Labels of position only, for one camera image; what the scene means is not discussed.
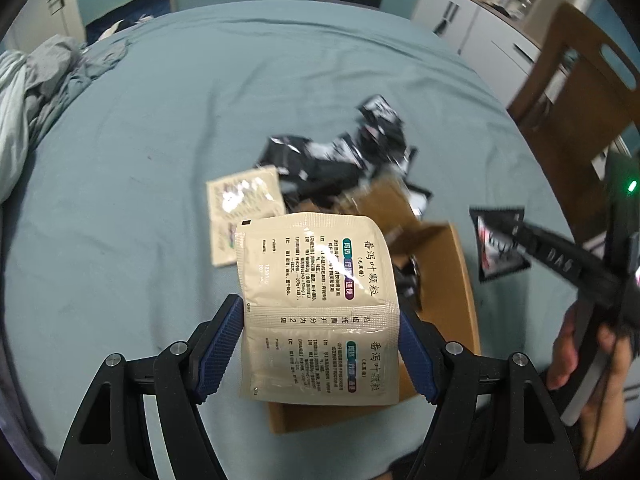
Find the light blue bed sheet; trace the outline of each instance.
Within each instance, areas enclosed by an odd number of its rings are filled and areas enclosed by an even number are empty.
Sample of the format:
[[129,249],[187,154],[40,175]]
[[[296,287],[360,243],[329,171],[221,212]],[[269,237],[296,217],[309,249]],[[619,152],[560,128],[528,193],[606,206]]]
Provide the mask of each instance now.
[[[408,20],[317,2],[243,2],[162,16],[64,112],[8,203],[8,347],[44,445],[59,455],[100,362],[156,354],[210,319],[236,267],[209,256],[205,182],[250,168],[267,137],[320,142],[354,132],[381,93],[420,150],[411,181],[453,222],[472,279],[484,354],[524,350],[539,367],[574,291],[533,265],[480,284],[470,205],[523,205],[567,234],[540,167],[487,86]],[[240,399],[238,348],[202,414],[233,479],[367,479],[424,439],[414,398],[357,420],[274,436],[266,407]],[[153,402],[146,405],[152,409]],[[157,419],[160,478],[171,478]]]

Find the silver pivot bolt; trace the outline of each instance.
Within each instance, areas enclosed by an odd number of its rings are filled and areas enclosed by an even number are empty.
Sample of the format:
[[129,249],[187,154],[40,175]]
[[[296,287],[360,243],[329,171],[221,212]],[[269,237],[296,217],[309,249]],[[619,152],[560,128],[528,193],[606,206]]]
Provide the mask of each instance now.
[[518,366],[526,366],[529,363],[529,358],[526,355],[521,354],[520,352],[516,352],[513,355],[512,359],[513,362]]
[[172,344],[171,348],[169,348],[169,352],[171,352],[173,355],[181,355],[186,351],[187,343],[185,343],[184,341],[178,341],[177,343]]
[[449,341],[444,348],[451,355],[462,354],[462,345],[457,341]]
[[115,366],[121,361],[121,359],[122,357],[120,357],[120,354],[111,354],[104,360],[104,364],[107,366]]

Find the crumpled bedding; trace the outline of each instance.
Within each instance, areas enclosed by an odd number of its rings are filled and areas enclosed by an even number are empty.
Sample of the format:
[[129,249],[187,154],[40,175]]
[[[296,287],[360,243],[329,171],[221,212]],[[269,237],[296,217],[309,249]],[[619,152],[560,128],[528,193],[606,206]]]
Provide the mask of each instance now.
[[[71,102],[125,54],[126,42],[121,42],[99,56],[86,56],[77,40],[63,36],[49,38],[29,55],[18,51],[0,54],[0,220],[1,205],[11,195],[29,151]],[[2,341],[0,430],[36,480],[52,478],[26,436]]]
[[[279,1],[168,14],[91,51],[123,38],[127,55],[50,129],[5,209],[8,346],[54,455],[108,354],[158,354],[239,292],[235,267],[210,264],[206,181],[252,167],[268,137],[353,132],[356,106],[377,93],[418,147],[409,179],[434,193],[427,218],[458,230],[482,351],[548,364],[575,293],[536,265],[479,283],[468,208],[522,205],[531,222],[569,230],[504,107],[443,40],[383,12]],[[420,397],[275,436],[263,403],[238,396],[238,350],[199,407],[230,479],[366,480],[424,439],[433,407]],[[154,400],[145,406],[170,479]]]

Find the chair backrest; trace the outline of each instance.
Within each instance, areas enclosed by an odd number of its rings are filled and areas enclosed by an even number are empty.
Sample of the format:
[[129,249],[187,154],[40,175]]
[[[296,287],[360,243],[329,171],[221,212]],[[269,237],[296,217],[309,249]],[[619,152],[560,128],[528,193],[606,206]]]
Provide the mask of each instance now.
[[[602,54],[607,45],[635,79],[629,88]],[[564,54],[578,59],[555,102],[532,120]],[[606,227],[606,195],[591,161],[633,122],[640,125],[640,73],[613,40],[571,4],[558,7],[538,60],[508,108],[545,172],[576,241]]]

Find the open brown box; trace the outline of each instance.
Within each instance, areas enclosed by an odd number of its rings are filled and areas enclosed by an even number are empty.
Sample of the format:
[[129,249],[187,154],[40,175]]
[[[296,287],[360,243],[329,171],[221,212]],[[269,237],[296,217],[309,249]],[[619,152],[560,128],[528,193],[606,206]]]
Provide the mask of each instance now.
[[[413,254],[420,269],[422,309],[417,313],[420,319],[433,323],[447,341],[459,341],[475,354],[480,353],[471,285],[460,240],[451,224],[417,221],[393,180],[373,184],[366,194],[349,196],[338,204],[335,212],[369,216],[387,238],[392,234],[395,239],[389,244],[389,252],[395,263],[402,265]],[[416,391],[400,361],[400,401],[403,401],[416,395]],[[270,428],[276,434],[327,426],[384,408],[268,402]]]

